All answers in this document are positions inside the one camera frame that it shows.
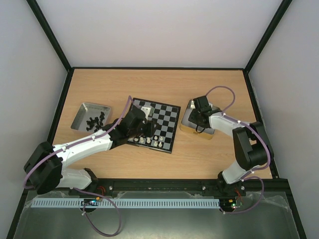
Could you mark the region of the black white chess board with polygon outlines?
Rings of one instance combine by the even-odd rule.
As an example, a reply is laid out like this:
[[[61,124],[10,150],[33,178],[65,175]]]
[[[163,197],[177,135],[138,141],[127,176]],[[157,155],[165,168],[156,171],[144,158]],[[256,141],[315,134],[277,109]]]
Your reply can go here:
[[[148,120],[157,120],[157,122],[161,125],[161,129],[157,130],[154,136],[158,136],[158,140],[154,140],[154,136],[151,137],[151,143],[147,144],[147,137],[141,136],[144,138],[144,142],[140,143],[139,141],[135,142],[134,138],[128,139],[128,144],[135,146],[143,146],[152,150],[162,151],[165,153],[172,153],[173,143],[176,135],[178,119],[180,114],[180,106],[159,103],[154,101],[148,101],[144,99],[134,98],[134,103],[139,106],[152,106],[154,108],[154,113],[152,117],[149,117]],[[162,142],[162,147],[153,146],[153,142],[157,141]]]

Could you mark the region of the gold tin of white pieces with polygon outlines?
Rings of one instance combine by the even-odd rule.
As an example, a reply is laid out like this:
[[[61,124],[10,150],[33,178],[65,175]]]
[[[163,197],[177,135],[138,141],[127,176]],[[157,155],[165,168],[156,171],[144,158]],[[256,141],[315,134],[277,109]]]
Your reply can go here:
[[[212,103],[209,102],[209,104],[211,105],[212,109],[213,109],[213,114],[214,113],[220,113],[221,109],[219,107],[214,106]],[[197,125],[195,125],[194,123],[191,123],[188,118],[189,115],[192,111],[192,109],[194,109],[194,101],[189,100],[185,113],[182,117],[181,123],[180,123],[180,130],[187,132],[187,133],[191,133],[191,134],[195,134],[198,135],[199,137],[205,138],[205,139],[212,139],[213,135],[215,134],[215,129],[213,129],[212,127],[210,128],[202,128],[199,127]]]

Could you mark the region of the silver tray of black pieces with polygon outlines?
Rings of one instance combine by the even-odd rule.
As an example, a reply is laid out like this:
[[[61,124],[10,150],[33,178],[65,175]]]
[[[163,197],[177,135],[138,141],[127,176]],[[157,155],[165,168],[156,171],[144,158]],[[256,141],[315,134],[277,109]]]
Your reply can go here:
[[[110,114],[109,106],[82,103],[71,124],[71,129],[87,133],[96,132],[108,122]]]

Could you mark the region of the black cage frame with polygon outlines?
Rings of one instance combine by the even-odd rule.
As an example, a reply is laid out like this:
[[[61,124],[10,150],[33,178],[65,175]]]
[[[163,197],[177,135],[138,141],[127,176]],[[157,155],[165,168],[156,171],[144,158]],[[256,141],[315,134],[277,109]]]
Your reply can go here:
[[[62,48],[61,48],[60,44],[58,43],[58,40],[56,39],[56,37],[55,37],[48,21],[46,20],[38,2],[35,0],[29,0],[27,3],[29,5],[30,9],[32,10],[34,16],[36,17],[37,21],[39,22],[40,26],[42,27],[48,40],[50,41],[52,47],[54,48],[55,52],[57,53],[60,61],[62,62],[63,66],[65,67],[65,69],[67,71],[67,76],[66,76],[66,79],[65,79],[65,82],[63,85],[63,89],[62,89],[62,93],[61,93],[58,105],[57,105],[57,110],[55,111],[53,122],[52,122],[50,131],[48,134],[48,138],[47,138],[47,140],[49,142],[52,142],[53,138],[56,134],[57,126],[58,126],[58,123],[60,121],[60,117],[62,114],[62,109],[64,107],[66,96],[67,96],[67,93],[68,93],[68,90],[69,90],[69,87],[71,84],[71,78],[72,78],[74,70],[76,68],[72,67],[69,64]],[[246,87],[247,87],[247,90],[249,93],[250,101],[252,103],[253,111],[254,111],[255,117],[258,121],[262,120],[262,116],[261,116],[259,106],[257,104],[257,99],[256,99],[255,92],[254,92],[252,84],[251,84],[251,80],[249,78],[249,72],[253,68],[258,57],[262,53],[262,50],[264,49],[264,47],[268,43],[270,37],[272,36],[272,34],[275,31],[278,24],[280,23],[282,17],[286,13],[290,4],[291,4],[291,1],[289,1],[289,0],[284,0],[280,3],[278,9],[276,10],[275,15],[273,16],[271,22],[269,23],[266,31],[264,32],[256,49],[254,50],[252,56],[250,57],[246,67],[241,69],[243,76],[244,76],[244,79],[245,79]],[[294,198],[293,198],[293,195],[291,192],[289,182],[287,179],[283,179],[283,178],[279,177],[279,173],[277,171],[277,166],[276,166],[275,161],[273,159],[270,162],[270,171],[271,171],[272,178],[264,180],[264,183],[266,184],[266,191],[285,192],[286,193],[289,206],[292,209],[292,215],[294,218],[294,223],[295,223],[299,238],[305,239],[307,236],[306,236],[304,227],[302,225],[302,222],[301,222],[301,219],[300,219],[300,216],[298,213],[298,209],[297,209],[297,206],[295,204],[295,201],[294,201]],[[10,226],[8,234],[7,234],[7,238],[9,238],[9,239],[12,239],[15,235],[17,235],[18,223],[21,221],[20,218],[21,218],[21,214],[22,214],[22,205],[26,201],[27,193],[28,193],[27,189],[25,189],[22,193],[17,210],[15,212],[14,218],[12,220],[11,226]]]

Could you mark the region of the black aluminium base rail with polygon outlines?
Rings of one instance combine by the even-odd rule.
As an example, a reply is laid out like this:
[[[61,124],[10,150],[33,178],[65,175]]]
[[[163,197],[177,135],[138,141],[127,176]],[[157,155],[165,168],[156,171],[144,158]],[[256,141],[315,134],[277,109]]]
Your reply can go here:
[[[217,179],[106,179],[95,178],[84,190],[103,193],[115,197],[119,192],[187,192],[212,196],[214,198],[231,198],[245,196],[247,192],[259,192],[262,185],[258,179],[248,179],[228,186],[219,186]]]

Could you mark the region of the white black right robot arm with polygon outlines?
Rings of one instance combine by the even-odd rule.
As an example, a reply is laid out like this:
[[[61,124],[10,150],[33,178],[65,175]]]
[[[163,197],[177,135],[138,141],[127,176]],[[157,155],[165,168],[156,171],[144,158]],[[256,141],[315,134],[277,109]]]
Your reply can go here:
[[[218,174],[217,189],[221,194],[230,194],[235,183],[270,166],[274,153],[261,122],[248,123],[230,117],[209,103],[207,96],[191,100],[189,106],[191,111],[187,120],[195,125],[195,129],[200,129],[197,133],[213,129],[233,139],[235,161]]]

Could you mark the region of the black chess piece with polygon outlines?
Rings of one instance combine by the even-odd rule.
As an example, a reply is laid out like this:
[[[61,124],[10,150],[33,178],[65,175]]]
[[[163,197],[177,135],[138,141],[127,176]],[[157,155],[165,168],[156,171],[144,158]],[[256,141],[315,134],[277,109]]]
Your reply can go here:
[[[104,112],[100,112],[99,119],[100,119],[100,120],[103,120],[104,118],[105,118],[105,114],[104,114]]]
[[[100,130],[102,127],[100,125],[90,125],[88,127],[86,127],[86,131],[87,132],[97,132],[98,130]]]
[[[87,126],[92,128],[95,126],[96,122],[98,122],[96,119],[93,119],[92,117],[89,117],[89,120],[86,121]]]

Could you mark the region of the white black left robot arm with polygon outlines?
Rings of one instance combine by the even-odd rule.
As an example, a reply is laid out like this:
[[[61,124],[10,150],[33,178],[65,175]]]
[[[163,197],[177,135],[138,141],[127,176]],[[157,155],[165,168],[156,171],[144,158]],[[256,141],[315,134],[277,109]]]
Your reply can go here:
[[[96,179],[90,169],[76,170],[69,166],[95,153],[126,144],[130,138],[152,137],[160,127],[155,119],[149,119],[153,113],[151,106],[133,106],[125,117],[89,136],[56,145],[42,142],[24,166],[25,188],[34,189],[39,195],[56,188],[94,190]]]

